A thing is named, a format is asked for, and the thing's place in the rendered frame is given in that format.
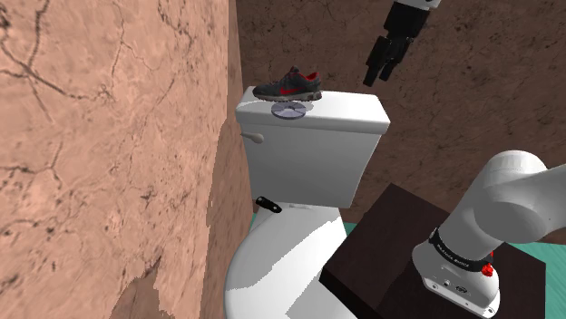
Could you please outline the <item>small black tool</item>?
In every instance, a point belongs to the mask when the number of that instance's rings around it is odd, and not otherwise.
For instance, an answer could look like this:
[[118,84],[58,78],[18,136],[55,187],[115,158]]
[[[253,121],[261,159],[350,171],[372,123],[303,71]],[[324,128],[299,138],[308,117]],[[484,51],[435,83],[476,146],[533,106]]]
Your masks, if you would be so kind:
[[282,208],[275,202],[265,198],[265,197],[257,197],[255,200],[255,203],[264,209],[267,209],[273,213],[281,213],[282,212]]

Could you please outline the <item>grey and red sneaker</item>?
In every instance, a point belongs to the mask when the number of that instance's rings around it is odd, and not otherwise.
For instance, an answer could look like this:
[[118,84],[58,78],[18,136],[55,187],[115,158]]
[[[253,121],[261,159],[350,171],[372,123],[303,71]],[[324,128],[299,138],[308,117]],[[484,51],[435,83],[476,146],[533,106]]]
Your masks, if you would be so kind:
[[322,98],[321,79],[318,72],[309,75],[293,66],[280,80],[256,86],[252,93],[268,102],[317,101]]

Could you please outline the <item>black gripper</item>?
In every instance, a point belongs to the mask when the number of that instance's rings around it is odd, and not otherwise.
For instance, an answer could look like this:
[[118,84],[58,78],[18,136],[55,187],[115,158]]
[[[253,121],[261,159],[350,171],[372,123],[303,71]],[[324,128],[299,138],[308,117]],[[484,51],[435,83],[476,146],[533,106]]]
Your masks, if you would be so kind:
[[430,14],[424,1],[394,1],[384,23],[386,37],[379,36],[366,60],[363,84],[371,87],[378,74],[386,82],[403,61],[412,41],[420,34]]

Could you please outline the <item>silver disc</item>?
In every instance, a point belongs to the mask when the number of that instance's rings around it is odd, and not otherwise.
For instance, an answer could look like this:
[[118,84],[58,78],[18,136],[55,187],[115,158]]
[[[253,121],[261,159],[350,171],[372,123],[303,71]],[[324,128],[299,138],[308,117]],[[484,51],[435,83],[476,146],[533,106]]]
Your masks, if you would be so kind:
[[297,101],[280,101],[272,105],[271,113],[283,120],[296,120],[307,114],[307,107]]

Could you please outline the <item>white toilet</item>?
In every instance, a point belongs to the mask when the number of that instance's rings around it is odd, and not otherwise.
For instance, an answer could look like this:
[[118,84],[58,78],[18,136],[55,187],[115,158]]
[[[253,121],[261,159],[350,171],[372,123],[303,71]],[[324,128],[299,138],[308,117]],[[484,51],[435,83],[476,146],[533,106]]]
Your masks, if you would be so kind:
[[237,108],[252,197],[259,207],[230,261],[225,319],[356,319],[319,282],[346,239],[340,212],[353,202],[361,177],[390,120],[373,94],[325,91],[298,101],[307,114],[283,120],[273,101],[245,91]]

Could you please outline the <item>dark brown robot stand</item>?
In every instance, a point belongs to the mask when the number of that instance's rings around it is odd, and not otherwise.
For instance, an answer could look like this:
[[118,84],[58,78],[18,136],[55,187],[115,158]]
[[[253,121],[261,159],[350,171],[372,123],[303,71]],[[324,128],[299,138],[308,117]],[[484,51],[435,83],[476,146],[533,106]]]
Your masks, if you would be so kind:
[[[356,319],[480,319],[426,289],[411,260],[447,216],[389,185],[324,265],[320,283]],[[493,319],[545,319],[545,263],[501,244],[494,268],[502,297]]]

